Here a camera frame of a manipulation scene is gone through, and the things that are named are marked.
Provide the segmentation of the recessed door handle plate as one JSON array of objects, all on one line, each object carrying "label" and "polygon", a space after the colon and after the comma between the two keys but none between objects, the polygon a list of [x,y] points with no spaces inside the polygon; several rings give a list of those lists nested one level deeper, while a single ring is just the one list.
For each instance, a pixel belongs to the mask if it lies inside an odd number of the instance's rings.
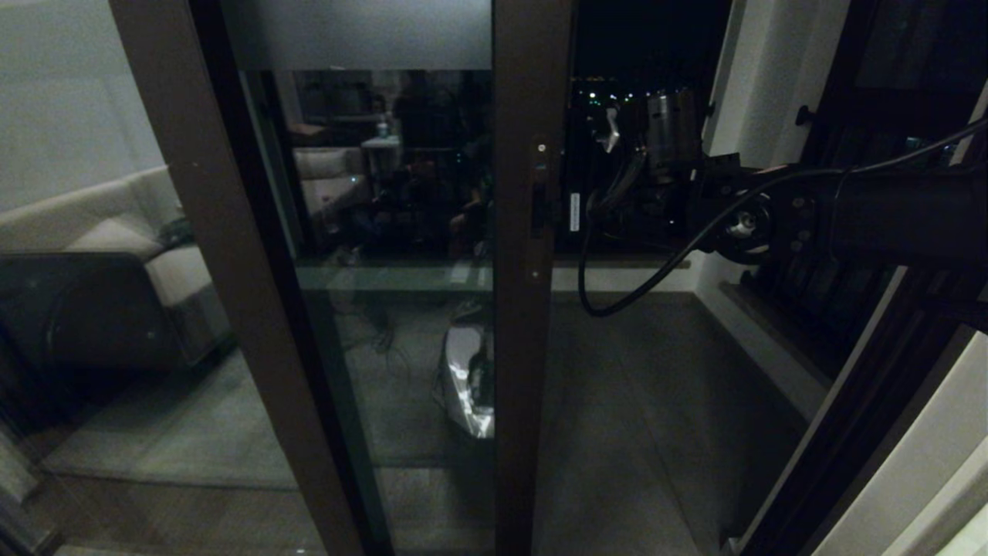
[{"label": "recessed door handle plate", "polygon": [[526,278],[532,283],[540,281],[546,257],[546,228],[550,208],[546,194],[550,178],[548,143],[540,136],[530,145],[529,221],[526,233]]}]

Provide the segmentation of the dark brown window frame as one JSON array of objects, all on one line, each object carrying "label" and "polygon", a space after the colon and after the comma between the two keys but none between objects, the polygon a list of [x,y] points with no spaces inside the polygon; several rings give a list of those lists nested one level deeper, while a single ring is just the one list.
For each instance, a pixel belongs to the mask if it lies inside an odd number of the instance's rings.
[{"label": "dark brown window frame", "polygon": [[818,116],[973,115],[988,77],[988,0],[851,0]]}]

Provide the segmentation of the brown framed fixed glass panel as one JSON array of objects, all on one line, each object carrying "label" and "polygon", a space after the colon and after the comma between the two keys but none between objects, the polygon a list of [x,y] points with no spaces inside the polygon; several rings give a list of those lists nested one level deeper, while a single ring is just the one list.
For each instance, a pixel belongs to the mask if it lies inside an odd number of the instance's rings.
[{"label": "brown framed fixed glass panel", "polygon": [[[187,364],[127,254],[0,253],[0,556],[360,554],[301,359],[218,0],[0,0],[0,212],[168,169],[230,334]],[[131,388],[241,351],[296,490],[57,475]]]}]

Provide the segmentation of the light grey sofa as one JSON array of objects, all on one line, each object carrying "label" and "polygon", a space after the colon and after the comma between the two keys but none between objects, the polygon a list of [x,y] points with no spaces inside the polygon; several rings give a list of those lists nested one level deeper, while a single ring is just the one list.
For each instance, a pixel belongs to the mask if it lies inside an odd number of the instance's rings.
[{"label": "light grey sofa", "polygon": [[230,334],[207,264],[187,225],[168,169],[138,173],[0,212],[0,253],[135,256],[187,364]]}]

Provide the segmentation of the wide black balcony railing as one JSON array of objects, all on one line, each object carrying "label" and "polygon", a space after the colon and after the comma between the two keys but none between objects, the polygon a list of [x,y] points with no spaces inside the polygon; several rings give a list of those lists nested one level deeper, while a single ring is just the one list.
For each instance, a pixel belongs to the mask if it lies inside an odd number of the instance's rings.
[{"label": "wide black balcony railing", "polygon": [[[638,97],[611,95],[588,99],[586,104],[578,109],[573,120],[572,133],[576,144],[573,147],[572,156],[647,157],[647,101],[649,97],[646,95]],[[597,142],[597,134],[600,133],[599,127],[603,123],[604,110],[607,107],[617,107],[620,111],[618,126],[620,127],[621,140],[611,154],[606,154]],[[696,130],[701,134],[698,122],[696,122]],[[705,152],[702,150],[702,136],[701,156],[705,156]]]}]

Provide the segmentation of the grey rug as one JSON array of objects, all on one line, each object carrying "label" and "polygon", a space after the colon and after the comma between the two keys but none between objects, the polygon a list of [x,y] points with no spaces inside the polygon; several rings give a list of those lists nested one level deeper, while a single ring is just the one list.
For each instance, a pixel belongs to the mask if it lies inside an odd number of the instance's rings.
[{"label": "grey rug", "polygon": [[42,459],[63,476],[208,488],[296,490],[241,351],[139,385]]}]

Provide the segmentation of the short grey stone sill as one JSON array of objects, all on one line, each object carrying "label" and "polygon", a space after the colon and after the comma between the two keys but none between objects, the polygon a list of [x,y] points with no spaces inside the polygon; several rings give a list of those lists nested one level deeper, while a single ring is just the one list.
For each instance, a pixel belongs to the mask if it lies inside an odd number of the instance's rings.
[{"label": "short grey stone sill", "polygon": [[[779,366],[799,368],[819,387],[831,387],[837,362],[826,346],[749,287],[724,280],[716,289],[726,299],[726,309],[717,314],[721,324],[763,370],[775,371]],[[783,355],[793,363],[776,363],[775,359]]]}]

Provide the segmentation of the brown framed sliding glass door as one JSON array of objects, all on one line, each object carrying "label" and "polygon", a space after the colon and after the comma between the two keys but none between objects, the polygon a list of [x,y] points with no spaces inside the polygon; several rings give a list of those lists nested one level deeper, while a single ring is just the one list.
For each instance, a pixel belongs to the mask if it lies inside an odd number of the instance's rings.
[{"label": "brown framed sliding glass door", "polygon": [[220,0],[373,556],[532,556],[575,0]]}]

